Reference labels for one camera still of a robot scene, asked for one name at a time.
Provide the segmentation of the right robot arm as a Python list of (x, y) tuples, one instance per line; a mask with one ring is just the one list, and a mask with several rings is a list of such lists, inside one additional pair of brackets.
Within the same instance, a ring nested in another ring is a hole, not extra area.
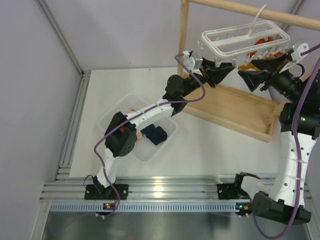
[(239, 70), (251, 91), (259, 88), (274, 88), (289, 102), (280, 113), (281, 155), (278, 172), (272, 188), (250, 173), (236, 175), (233, 192), (238, 198), (249, 197), (251, 203), (240, 209), (241, 213), (289, 224), (305, 224), (312, 214), (305, 209), (304, 185), (309, 157), (320, 136), (320, 69), (315, 69), (315, 78), (307, 86), (298, 76), (285, 69), (286, 55), (269, 59), (255, 59), (251, 63), (258, 70)]

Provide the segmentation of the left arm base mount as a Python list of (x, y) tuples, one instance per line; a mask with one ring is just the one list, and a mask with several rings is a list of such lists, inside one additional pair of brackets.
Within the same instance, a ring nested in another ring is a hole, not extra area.
[(114, 184), (114, 188), (117, 190), (119, 197), (116, 191), (111, 187), (104, 187), (101, 185), (97, 177), (92, 178), (92, 183), (87, 184), (85, 186), (84, 199), (85, 200), (126, 200), (129, 193), (129, 185), (128, 184)]

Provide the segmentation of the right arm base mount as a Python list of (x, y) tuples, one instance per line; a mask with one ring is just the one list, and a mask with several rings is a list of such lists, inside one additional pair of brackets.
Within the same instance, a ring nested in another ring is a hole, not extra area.
[(219, 183), (216, 185), (219, 200), (249, 200), (249, 195), (242, 190), (241, 183), (247, 176), (247, 172), (240, 172), (235, 175), (233, 183)]

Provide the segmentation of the white plastic clip hanger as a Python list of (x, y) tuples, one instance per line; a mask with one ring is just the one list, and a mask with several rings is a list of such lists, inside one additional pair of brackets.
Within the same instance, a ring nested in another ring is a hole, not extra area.
[(232, 63), (237, 67), (286, 47), (290, 36), (285, 31), (269, 20), (258, 20), (266, 7), (259, 9), (251, 23), (206, 30), (201, 34), (204, 46), (213, 53), (214, 62)]

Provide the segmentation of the red and beige sock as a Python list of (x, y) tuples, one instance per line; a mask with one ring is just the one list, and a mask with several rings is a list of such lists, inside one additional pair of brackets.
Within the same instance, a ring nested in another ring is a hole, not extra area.
[(138, 132), (135, 136), (135, 141), (142, 139), (144, 137), (144, 134), (142, 132)]

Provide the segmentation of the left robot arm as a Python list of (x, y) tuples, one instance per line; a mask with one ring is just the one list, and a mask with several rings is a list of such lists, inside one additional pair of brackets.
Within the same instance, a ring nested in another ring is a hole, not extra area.
[[(157, 102), (131, 113), (117, 112), (113, 116), (104, 137), (98, 142), (104, 144), (104, 155), (98, 153), (96, 146), (93, 149), (101, 161), (101, 169), (92, 177), (92, 184), (86, 186), (86, 200), (121, 200), (120, 191), (115, 187), (119, 159), (134, 149), (137, 133), (148, 130), (159, 120), (175, 116), (188, 103), (202, 100), (206, 95), (205, 84), (215, 88), (235, 68), (233, 63), (217, 65), (205, 58), (189, 57), (189, 60), (195, 61), (192, 68), (183, 66), (189, 76), (171, 75), (165, 94)], [(191, 101), (185, 99), (197, 89), (202, 90), (201, 96)]]

